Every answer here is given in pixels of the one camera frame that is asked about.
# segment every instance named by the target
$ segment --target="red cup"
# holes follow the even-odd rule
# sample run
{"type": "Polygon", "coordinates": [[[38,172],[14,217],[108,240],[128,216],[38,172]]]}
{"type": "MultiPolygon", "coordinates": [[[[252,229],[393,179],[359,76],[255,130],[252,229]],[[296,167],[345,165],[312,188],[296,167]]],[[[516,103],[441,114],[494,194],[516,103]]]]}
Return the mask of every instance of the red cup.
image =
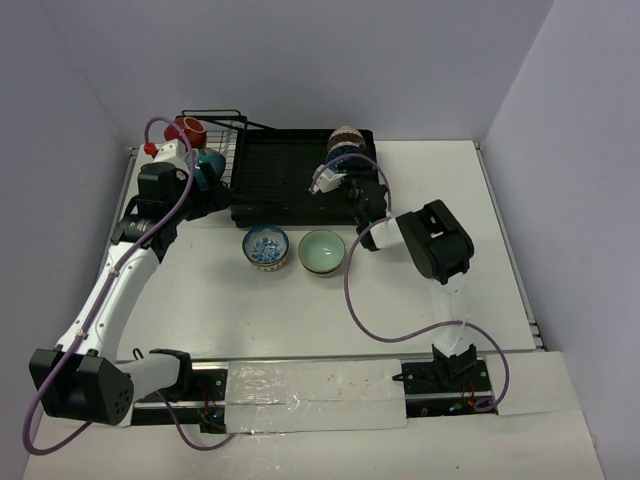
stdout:
{"type": "MultiPolygon", "coordinates": [[[[176,118],[175,122],[184,130],[193,148],[202,148],[207,144],[207,131],[204,129],[204,125],[197,119],[193,117],[180,117],[176,118]]],[[[184,143],[182,137],[172,125],[164,129],[164,139],[167,142],[175,140],[176,138],[184,143]]]]}

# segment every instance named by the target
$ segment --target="bowl rim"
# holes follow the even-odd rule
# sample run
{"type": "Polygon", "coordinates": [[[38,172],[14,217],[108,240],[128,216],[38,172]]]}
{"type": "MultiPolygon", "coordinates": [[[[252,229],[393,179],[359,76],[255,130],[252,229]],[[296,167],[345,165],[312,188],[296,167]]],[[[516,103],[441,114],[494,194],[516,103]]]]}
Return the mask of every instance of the bowl rim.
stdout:
{"type": "Polygon", "coordinates": [[[204,128],[204,125],[202,124],[202,122],[200,120],[198,120],[195,117],[191,117],[191,116],[184,116],[184,117],[180,117],[182,118],[182,123],[184,125],[183,130],[191,130],[194,133],[198,133],[198,134],[202,134],[206,131],[206,129],[204,128]],[[194,122],[196,122],[199,127],[194,128],[193,125],[189,125],[187,123],[187,120],[193,120],[194,122]]]}
{"type": "Polygon", "coordinates": [[[255,227],[251,227],[251,229],[245,234],[244,238],[242,239],[242,253],[244,253],[244,256],[247,260],[249,260],[249,263],[253,264],[256,267],[271,267],[273,265],[277,265],[278,263],[282,262],[285,257],[287,256],[287,254],[289,253],[289,237],[287,236],[287,234],[285,233],[285,231],[276,226],[276,225],[270,225],[270,224],[266,224],[266,225],[256,225],[255,227]],[[263,230],[271,230],[277,233],[280,233],[282,235],[282,238],[284,238],[284,243],[285,243],[285,249],[284,252],[282,253],[282,255],[280,256],[280,258],[278,258],[278,260],[276,260],[275,262],[271,262],[271,263],[260,263],[260,262],[256,262],[254,260],[251,259],[251,257],[249,257],[249,255],[247,255],[247,248],[246,245],[249,241],[249,239],[251,238],[251,235],[257,232],[262,232],[263,230]]]}
{"type": "Polygon", "coordinates": [[[347,245],[344,243],[344,239],[338,235],[336,232],[334,232],[333,230],[329,230],[327,228],[317,228],[315,230],[311,230],[310,232],[308,232],[304,237],[302,237],[302,239],[300,240],[300,242],[298,242],[298,260],[300,260],[300,263],[302,264],[302,266],[304,268],[306,268],[307,270],[309,270],[312,273],[320,273],[320,274],[324,274],[324,273],[331,273],[335,270],[337,270],[340,265],[342,265],[342,262],[344,262],[344,257],[347,255],[347,245]],[[329,268],[326,270],[316,270],[311,268],[309,265],[307,265],[304,260],[302,259],[302,256],[300,254],[301,248],[300,246],[302,245],[302,242],[304,242],[304,240],[311,235],[312,233],[317,233],[317,232],[329,232],[333,235],[335,235],[336,237],[338,237],[340,239],[340,242],[342,242],[342,258],[340,259],[340,262],[338,262],[338,264],[333,267],[333,268],[329,268]]]}

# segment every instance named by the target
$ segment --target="black dish rack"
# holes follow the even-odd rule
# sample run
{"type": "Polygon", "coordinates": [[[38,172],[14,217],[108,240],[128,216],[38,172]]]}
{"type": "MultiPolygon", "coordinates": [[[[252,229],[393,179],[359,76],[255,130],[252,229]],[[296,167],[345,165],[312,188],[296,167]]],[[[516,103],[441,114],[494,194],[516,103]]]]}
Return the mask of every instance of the black dish rack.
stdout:
{"type": "MultiPolygon", "coordinates": [[[[183,110],[181,114],[206,123],[207,146],[227,158],[222,181],[233,191],[231,218],[237,227],[356,225],[344,190],[309,192],[333,129],[275,129],[250,122],[238,110],[183,110]]],[[[376,161],[373,132],[360,132],[369,157],[376,161]]],[[[378,178],[375,170],[368,175],[378,178]]]]}

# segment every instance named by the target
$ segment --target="white backdrop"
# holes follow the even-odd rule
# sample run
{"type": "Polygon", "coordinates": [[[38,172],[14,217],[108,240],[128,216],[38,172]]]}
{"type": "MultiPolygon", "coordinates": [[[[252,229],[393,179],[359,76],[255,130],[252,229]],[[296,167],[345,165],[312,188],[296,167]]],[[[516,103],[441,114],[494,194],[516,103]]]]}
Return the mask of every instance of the white backdrop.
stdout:
{"type": "Polygon", "coordinates": [[[35,0],[3,3],[0,58],[0,477],[14,480],[27,459],[29,359],[55,345],[91,290],[126,157],[35,0]]]}
{"type": "Polygon", "coordinates": [[[640,3],[556,0],[486,145],[543,338],[607,478],[640,478],[640,3]]]}
{"type": "Polygon", "coordinates": [[[238,108],[279,127],[484,138],[552,0],[41,0],[118,129],[238,108]]]}

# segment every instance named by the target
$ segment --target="white tabletop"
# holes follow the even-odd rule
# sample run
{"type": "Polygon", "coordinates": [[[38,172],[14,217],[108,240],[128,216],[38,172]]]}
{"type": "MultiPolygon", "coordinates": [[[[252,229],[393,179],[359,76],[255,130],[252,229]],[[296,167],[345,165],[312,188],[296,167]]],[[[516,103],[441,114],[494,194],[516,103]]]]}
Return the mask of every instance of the white tabletop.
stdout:
{"type": "MultiPolygon", "coordinates": [[[[502,365],[492,357],[489,376],[498,387],[502,365]]],[[[513,382],[500,415],[412,418],[392,430],[241,435],[207,453],[184,445],[174,426],[93,425],[59,452],[31,456],[24,478],[603,480],[562,356],[508,357],[513,382]]],[[[77,425],[45,417],[36,444],[52,445],[77,425]]],[[[223,438],[194,425],[186,430],[201,445],[223,438]]]]}
{"type": "MultiPolygon", "coordinates": [[[[471,141],[377,142],[394,213],[442,199],[475,244],[465,289],[470,321],[505,350],[534,342],[487,185],[471,141]]],[[[150,161],[138,155],[137,171],[150,161]]],[[[118,358],[131,351],[172,348],[194,358],[285,358],[430,352],[427,335],[387,345],[363,335],[347,312],[342,272],[330,278],[304,270],[296,245],[309,228],[287,228],[288,264],[260,272],[245,259],[228,211],[179,227],[178,239],[151,278],[124,331],[118,358]]],[[[333,228],[347,245],[355,227],[333,228]]],[[[439,321],[437,286],[420,276],[406,247],[358,250],[352,298],[362,321],[380,335],[401,335],[439,321]]],[[[482,338],[479,350],[490,350],[482,338]]]]}

